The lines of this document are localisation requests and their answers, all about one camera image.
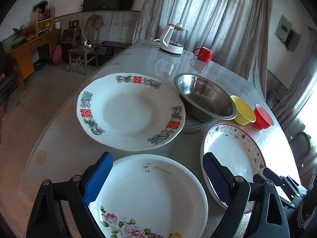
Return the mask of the small white shelf with items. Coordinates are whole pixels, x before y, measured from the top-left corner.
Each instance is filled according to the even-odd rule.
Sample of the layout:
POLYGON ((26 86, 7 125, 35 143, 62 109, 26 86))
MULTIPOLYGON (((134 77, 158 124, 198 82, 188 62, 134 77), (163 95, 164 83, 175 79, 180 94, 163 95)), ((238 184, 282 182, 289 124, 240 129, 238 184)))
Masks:
POLYGON ((30 22, 35 33, 40 36, 52 31, 54 18, 55 7, 47 0, 43 0, 33 7, 30 22))

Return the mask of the stainless steel bowl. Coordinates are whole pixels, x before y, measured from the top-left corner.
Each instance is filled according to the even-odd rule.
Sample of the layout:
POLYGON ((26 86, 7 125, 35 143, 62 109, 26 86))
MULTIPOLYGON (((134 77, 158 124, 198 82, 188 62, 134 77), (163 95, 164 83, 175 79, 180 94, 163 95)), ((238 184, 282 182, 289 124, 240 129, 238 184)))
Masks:
POLYGON ((202 76, 190 73, 178 74, 174 84, 183 101, 186 112, 204 123, 213 119, 233 120, 236 106, 220 86, 202 76))

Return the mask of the white plate purple floral rim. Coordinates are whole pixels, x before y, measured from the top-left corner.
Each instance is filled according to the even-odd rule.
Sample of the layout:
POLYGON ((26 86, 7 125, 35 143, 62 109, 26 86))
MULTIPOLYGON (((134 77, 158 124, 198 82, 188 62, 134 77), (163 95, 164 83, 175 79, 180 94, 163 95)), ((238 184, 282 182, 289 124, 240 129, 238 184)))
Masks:
POLYGON ((248 182, 255 174, 263 174, 266 163, 252 137, 243 129, 229 123, 217 123, 206 132, 201 144, 201 158, 212 152, 219 163, 234 176, 242 176, 248 182))

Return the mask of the dark wooden bench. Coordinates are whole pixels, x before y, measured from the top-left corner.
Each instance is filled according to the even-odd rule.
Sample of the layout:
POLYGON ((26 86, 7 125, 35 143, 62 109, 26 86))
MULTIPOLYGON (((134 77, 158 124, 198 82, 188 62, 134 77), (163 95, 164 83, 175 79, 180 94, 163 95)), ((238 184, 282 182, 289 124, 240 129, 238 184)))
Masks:
POLYGON ((117 41, 102 41, 102 47, 106 48, 105 59, 109 61, 115 55, 115 50, 120 49, 121 51, 128 48, 131 43, 117 42, 117 41))

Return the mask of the yellow plastic bowl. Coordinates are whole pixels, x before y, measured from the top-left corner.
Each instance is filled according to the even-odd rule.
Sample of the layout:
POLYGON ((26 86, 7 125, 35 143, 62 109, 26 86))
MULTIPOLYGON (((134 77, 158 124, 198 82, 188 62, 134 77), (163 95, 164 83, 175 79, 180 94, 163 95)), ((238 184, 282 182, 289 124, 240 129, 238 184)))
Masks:
POLYGON ((255 114, 250 106, 240 97, 231 95, 231 99, 236 107, 236 117, 234 121, 239 125, 245 126, 256 121, 255 114))

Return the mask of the red plastic bowl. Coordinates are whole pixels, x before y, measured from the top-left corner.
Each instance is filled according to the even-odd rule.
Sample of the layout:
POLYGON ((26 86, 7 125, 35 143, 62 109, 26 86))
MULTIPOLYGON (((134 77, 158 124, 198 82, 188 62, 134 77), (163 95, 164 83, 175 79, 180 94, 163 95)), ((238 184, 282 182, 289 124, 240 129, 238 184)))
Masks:
POLYGON ((256 104, 253 112, 256 118, 254 124, 259 130, 265 130, 274 125, 273 119, 261 105, 256 104))

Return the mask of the white plate red double-happiness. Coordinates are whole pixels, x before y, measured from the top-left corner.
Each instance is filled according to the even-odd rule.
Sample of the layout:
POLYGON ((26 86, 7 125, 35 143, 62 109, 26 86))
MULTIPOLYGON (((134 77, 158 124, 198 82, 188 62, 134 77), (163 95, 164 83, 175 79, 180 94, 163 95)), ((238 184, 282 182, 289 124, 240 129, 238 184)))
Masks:
POLYGON ((77 98, 76 114, 90 138, 127 152, 166 145, 186 119, 184 104, 172 88, 138 73, 114 73, 92 81, 77 98))

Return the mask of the black space heater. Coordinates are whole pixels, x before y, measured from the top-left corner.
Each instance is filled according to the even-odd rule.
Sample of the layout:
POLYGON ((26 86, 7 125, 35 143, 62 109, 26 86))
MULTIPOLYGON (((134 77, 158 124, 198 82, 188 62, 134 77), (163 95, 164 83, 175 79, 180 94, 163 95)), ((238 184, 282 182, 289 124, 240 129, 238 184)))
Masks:
POLYGON ((63 53, 68 54, 68 50, 77 48, 81 44, 81 29, 66 29, 61 38, 61 48, 63 53))

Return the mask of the orange wooden desk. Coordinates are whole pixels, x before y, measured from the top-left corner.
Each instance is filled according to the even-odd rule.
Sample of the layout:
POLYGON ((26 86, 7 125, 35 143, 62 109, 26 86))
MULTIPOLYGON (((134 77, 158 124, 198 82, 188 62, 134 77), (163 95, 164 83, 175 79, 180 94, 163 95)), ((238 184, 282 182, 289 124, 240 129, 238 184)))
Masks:
POLYGON ((60 43, 61 30, 57 29, 10 50, 9 55, 18 73, 18 85, 22 90, 26 90, 24 80, 34 73, 32 52, 37 50, 41 60, 49 61, 52 59, 53 53, 60 43))

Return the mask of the wooden chair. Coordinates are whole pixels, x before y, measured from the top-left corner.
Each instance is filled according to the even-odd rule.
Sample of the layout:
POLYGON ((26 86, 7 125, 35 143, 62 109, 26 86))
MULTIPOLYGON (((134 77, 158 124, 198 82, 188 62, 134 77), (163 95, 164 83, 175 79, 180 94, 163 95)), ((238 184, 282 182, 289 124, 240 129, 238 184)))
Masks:
POLYGON ((87 75, 88 63, 93 60, 98 66, 98 45, 102 25, 102 16, 98 14, 93 14, 87 19, 82 44, 68 51, 69 72, 76 70, 80 64, 84 64, 84 75, 87 75))

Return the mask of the white plate rose pattern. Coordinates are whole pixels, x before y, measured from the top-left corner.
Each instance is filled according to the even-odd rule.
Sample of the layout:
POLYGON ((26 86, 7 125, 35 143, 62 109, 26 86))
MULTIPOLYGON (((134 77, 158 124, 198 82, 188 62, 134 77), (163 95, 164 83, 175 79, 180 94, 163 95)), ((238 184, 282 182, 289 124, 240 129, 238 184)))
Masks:
POLYGON ((201 237, 208 217, 195 175, 153 154, 114 161, 89 210, 105 237, 201 237))

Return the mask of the white glass electric kettle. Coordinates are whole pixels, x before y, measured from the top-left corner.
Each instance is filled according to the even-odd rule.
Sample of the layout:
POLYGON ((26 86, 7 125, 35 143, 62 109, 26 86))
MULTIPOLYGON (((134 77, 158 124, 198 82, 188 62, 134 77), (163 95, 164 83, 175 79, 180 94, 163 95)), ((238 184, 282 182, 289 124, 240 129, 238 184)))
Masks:
POLYGON ((153 42, 154 45, 157 45, 168 53, 181 55, 184 50, 186 36, 187 29, 181 23, 169 23, 164 28, 160 37, 153 42))

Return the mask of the beige window curtain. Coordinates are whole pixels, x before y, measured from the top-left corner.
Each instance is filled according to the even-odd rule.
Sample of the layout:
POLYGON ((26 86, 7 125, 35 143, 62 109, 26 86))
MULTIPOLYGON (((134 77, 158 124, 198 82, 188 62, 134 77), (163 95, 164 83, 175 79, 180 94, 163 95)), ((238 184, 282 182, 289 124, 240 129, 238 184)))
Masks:
POLYGON ((206 47, 213 61, 266 94, 273 0, 145 0, 133 40, 158 38, 169 24, 187 29, 184 48, 206 47))

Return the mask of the wall electrical box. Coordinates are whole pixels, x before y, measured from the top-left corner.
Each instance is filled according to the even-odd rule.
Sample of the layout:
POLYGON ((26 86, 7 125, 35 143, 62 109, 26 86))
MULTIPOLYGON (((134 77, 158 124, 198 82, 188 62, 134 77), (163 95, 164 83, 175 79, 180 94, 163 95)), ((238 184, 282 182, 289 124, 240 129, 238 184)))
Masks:
POLYGON ((284 15, 281 15, 275 30, 275 36, 287 51, 295 52, 302 35, 297 33, 292 25, 293 24, 284 15))

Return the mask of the red mug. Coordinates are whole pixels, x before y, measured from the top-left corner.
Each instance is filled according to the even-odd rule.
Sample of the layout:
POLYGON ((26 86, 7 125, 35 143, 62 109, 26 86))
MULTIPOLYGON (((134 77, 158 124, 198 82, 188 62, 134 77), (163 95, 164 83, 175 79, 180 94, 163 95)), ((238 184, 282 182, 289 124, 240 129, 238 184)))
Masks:
POLYGON ((193 50, 193 54, 201 61, 209 63, 213 56, 213 51, 206 47, 197 47, 193 50))

